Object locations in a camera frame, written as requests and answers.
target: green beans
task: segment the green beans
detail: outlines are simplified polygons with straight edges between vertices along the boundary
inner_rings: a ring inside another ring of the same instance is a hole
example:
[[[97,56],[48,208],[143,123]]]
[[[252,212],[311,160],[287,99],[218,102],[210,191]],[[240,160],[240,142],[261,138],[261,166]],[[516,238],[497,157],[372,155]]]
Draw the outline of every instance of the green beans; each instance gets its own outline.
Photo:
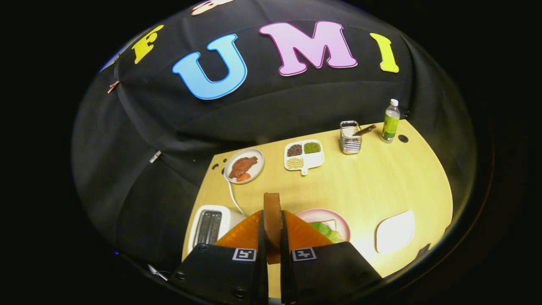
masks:
[[[305,154],[312,154],[321,151],[320,145],[315,142],[305,143],[305,145],[303,146],[303,150],[305,151]]]

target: plastic water bottle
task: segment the plastic water bottle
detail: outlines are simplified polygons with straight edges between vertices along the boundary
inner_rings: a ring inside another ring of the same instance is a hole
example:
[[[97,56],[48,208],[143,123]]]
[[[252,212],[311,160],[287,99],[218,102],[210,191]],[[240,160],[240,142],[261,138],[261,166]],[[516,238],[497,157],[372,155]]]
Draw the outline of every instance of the plastic water bottle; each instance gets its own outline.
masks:
[[[380,137],[384,143],[391,143],[395,138],[399,117],[401,116],[397,107],[398,105],[399,102],[396,99],[391,99],[390,106],[386,109],[384,127],[382,128],[382,135]]]

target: pink plate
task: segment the pink plate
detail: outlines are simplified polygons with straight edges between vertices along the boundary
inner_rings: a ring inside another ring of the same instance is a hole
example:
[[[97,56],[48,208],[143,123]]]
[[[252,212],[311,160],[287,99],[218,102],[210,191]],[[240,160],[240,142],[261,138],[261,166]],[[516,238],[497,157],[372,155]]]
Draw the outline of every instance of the pink plate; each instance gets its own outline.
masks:
[[[350,241],[350,227],[344,218],[336,212],[325,208],[311,208],[301,211],[296,214],[302,220],[313,223],[315,221],[328,221],[335,219],[337,224],[337,232],[344,238],[345,241]]]

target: white beans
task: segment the white beans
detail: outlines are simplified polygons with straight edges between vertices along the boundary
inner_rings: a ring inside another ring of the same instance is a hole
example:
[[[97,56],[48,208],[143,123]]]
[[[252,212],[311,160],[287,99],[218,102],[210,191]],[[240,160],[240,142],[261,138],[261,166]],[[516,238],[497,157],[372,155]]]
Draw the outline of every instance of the white beans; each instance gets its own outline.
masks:
[[[289,169],[298,169],[303,167],[303,159],[301,158],[290,158],[286,160],[286,166]]]

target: wire utensil holder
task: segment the wire utensil holder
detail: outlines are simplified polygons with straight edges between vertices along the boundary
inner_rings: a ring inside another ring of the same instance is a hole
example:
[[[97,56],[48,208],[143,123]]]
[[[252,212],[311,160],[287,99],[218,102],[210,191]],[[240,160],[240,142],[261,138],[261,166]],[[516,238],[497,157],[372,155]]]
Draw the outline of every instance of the wire utensil holder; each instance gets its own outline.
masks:
[[[352,136],[360,130],[358,122],[355,120],[345,120],[340,122],[340,141],[343,147],[343,153],[357,154],[362,147],[362,137]]]

